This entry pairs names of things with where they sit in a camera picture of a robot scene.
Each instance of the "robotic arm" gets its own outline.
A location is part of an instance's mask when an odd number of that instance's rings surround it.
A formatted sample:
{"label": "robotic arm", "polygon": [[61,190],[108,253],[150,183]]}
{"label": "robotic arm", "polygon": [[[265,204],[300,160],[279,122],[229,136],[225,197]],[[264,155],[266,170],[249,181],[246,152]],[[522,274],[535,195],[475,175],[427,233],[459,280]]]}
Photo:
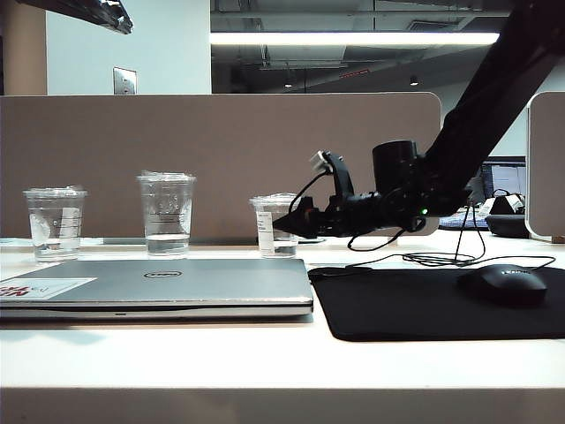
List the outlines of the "robotic arm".
{"label": "robotic arm", "polygon": [[121,0],[16,0],[46,11],[54,11],[100,25],[121,34],[130,34],[133,23]]}
{"label": "robotic arm", "polygon": [[419,155],[411,140],[373,149],[376,190],[356,195],[339,155],[319,152],[315,170],[333,175],[324,211],[303,197],[274,227],[306,238],[359,236],[388,227],[422,229],[428,216],[448,216],[469,196],[467,182],[514,122],[561,56],[565,2],[518,0],[433,145]]}

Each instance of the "dell logo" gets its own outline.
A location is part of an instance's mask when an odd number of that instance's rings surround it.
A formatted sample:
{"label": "dell logo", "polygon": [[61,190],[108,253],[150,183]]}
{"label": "dell logo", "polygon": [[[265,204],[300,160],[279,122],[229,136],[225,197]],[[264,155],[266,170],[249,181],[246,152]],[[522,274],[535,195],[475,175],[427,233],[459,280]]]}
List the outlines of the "dell logo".
{"label": "dell logo", "polygon": [[180,276],[183,273],[180,271],[157,271],[157,272],[147,272],[145,278],[169,278],[171,276]]}

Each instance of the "ceiling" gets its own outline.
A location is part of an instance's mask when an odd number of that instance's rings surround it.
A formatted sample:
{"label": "ceiling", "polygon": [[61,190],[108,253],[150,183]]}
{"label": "ceiling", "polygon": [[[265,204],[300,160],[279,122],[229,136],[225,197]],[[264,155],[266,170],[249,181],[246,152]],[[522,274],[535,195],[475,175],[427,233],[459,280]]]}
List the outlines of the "ceiling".
{"label": "ceiling", "polygon": [[[213,32],[498,31],[511,0],[211,0]],[[486,48],[213,46],[216,93],[418,90],[468,80]]]}

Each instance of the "clear plastic cup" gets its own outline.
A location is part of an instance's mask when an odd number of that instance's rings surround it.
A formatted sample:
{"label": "clear plastic cup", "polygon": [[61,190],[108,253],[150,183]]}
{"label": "clear plastic cup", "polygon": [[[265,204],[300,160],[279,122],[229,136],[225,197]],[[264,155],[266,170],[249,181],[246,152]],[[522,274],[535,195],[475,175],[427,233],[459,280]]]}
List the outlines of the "clear plastic cup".
{"label": "clear plastic cup", "polygon": [[196,178],[184,173],[143,171],[138,181],[148,253],[186,254]]}
{"label": "clear plastic cup", "polygon": [[24,191],[35,259],[67,261],[79,256],[82,211],[87,192],[70,185]]}
{"label": "clear plastic cup", "polygon": [[297,253],[298,236],[273,228],[273,221],[289,213],[293,193],[256,196],[249,201],[257,216],[259,250],[264,258],[293,258]]}

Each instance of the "silver laptop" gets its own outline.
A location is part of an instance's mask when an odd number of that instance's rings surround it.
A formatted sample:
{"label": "silver laptop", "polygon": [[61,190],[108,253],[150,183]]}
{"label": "silver laptop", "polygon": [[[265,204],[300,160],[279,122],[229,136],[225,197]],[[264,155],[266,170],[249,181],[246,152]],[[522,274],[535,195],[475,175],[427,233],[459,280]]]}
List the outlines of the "silver laptop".
{"label": "silver laptop", "polygon": [[310,314],[290,259],[68,261],[0,282],[2,319],[156,319]]}

